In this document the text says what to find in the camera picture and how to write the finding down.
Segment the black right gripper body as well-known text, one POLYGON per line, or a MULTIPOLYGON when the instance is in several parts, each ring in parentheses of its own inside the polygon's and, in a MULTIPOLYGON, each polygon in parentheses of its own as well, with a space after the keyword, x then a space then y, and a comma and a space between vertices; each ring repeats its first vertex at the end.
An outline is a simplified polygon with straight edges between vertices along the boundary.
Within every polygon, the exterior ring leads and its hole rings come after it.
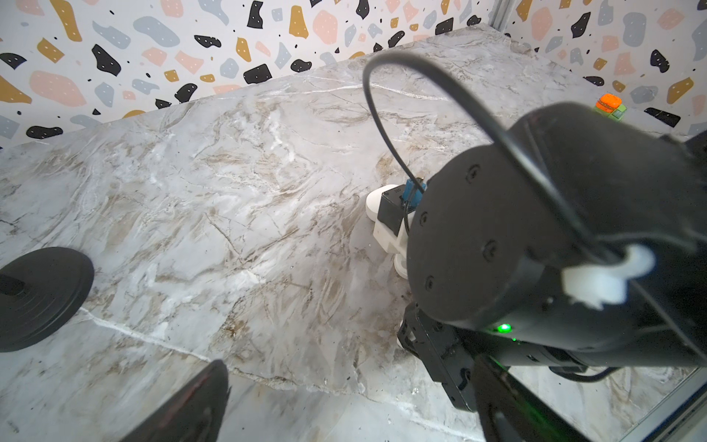
POLYGON ((455 408, 464 412, 478 410, 477 390, 472 382, 475 357, 490 355, 497 346, 495 337, 433 320, 412 302, 405 308, 397 338, 405 351, 423 363, 455 408))

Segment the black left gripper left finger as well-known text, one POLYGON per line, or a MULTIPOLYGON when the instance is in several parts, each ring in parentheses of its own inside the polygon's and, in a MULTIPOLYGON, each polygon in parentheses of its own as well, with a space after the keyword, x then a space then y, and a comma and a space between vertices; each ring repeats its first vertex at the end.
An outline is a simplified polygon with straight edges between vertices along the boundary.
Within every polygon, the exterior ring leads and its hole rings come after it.
POLYGON ((228 369, 217 359, 122 441, 217 441, 229 394, 228 369))

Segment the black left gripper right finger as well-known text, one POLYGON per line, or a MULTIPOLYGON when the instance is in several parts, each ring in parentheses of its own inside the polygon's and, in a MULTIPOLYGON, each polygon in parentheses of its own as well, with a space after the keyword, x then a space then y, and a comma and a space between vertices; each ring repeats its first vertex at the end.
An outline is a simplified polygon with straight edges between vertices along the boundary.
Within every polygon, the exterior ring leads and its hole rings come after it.
POLYGON ((587 440, 488 355, 474 359, 471 384, 487 441, 587 440))

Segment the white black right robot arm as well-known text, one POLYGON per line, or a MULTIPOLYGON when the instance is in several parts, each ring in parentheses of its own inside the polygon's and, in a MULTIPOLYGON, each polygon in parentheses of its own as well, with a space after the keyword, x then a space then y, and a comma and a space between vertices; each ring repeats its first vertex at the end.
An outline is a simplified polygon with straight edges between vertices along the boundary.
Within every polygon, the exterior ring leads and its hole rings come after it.
POLYGON ((615 287, 500 147, 430 180, 407 247, 399 332, 451 403, 476 410, 478 355, 569 372, 706 363, 706 133, 648 136, 575 103, 510 130, 617 263, 615 287))

